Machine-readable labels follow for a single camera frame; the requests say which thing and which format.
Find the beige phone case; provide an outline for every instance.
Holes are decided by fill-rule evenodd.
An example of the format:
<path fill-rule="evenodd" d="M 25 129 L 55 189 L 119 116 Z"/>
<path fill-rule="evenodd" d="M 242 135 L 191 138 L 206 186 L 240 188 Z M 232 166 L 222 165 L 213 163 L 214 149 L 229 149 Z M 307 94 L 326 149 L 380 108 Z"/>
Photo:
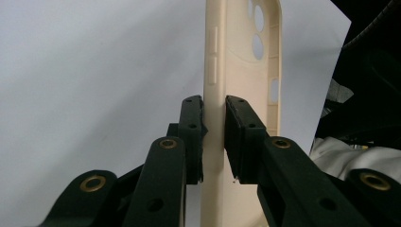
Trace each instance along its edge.
<path fill-rule="evenodd" d="M 256 185 L 235 183 L 224 152 L 225 97 L 245 98 L 278 135 L 281 8 L 278 0 L 207 0 L 201 226 L 267 226 Z"/>

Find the black cable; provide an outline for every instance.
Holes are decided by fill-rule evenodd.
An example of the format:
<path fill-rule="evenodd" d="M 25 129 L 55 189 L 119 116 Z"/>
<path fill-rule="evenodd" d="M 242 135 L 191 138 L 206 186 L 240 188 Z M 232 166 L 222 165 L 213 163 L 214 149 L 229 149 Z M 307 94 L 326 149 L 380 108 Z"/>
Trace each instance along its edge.
<path fill-rule="evenodd" d="M 363 29 L 352 41 L 348 42 L 342 47 L 342 50 L 349 50 L 360 43 L 361 40 L 366 38 L 370 33 L 376 30 L 383 22 L 392 15 L 398 7 L 401 6 L 401 0 L 392 0 L 378 16 Z"/>

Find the screw hole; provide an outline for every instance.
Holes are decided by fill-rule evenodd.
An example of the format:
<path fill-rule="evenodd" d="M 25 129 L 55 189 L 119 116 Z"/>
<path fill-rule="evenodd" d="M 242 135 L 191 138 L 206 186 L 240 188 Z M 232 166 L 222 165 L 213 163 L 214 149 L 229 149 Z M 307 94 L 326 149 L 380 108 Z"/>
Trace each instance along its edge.
<path fill-rule="evenodd" d="M 148 202 L 148 211 L 152 213 L 160 211 L 164 205 L 161 199 L 153 199 Z"/>
<path fill-rule="evenodd" d="M 372 174 L 372 173 L 361 173 L 360 179 L 368 186 L 380 190 L 380 191 L 387 191 L 390 190 L 392 187 L 391 185 L 383 178 Z"/>
<path fill-rule="evenodd" d="M 334 211 L 337 209 L 337 205 L 335 202 L 333 202 L 332 200 L 328 199 L 328 198 L 323 198 L 319 200 L 319 205 L 326 209 L 326 210 L 331 210 Z"/>
<path fill-rule="evenodd" d="M 177 142 L 175 140 L 166 139 L 166 140 L 162 140 L 159 143 L 159 146 L 162 148 L 175 148 L 175 147 L 177 147 Z"/>
<path fill-rule="evenodd" d="M 291 147 L 290 142 L 283 139 L 273 139 L 272 143 L 278 148 L 289 148 Z"/>
<path fill-rule="evenodd" d="M 106 178 L 103 176 L 94 175 L 85 179 L 79 186 L 84 192 L 95 192 L 106 184 Z"/>

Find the white cloth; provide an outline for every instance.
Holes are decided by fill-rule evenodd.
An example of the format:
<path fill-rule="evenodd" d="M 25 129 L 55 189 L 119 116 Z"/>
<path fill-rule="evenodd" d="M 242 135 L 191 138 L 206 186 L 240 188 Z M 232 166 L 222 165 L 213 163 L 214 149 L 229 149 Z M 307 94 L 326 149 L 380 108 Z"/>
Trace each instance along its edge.
<path fill-rule="evenodd" d="M 401 183 L 401 150 L 398 149 L 354 149 L 332 137 L 317 138 L 310 159 L 323 172 L 342 180 L 352 169 L 370 168 Z"/>

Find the white backdrop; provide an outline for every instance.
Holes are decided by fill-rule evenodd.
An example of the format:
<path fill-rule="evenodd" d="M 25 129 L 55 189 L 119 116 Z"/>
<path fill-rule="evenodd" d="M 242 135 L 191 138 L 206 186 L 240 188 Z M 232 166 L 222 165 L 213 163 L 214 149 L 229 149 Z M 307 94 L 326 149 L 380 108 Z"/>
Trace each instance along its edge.
<path fill-rule="evenodd" d="M 282 134 L 309 151 L 349 21 L 328 0 L 282 9 Z M 144 163 L 202 94 L 204 20 L 204 1 L 0 1 L 0 226 L 38 225 L 85 171 Z"/>

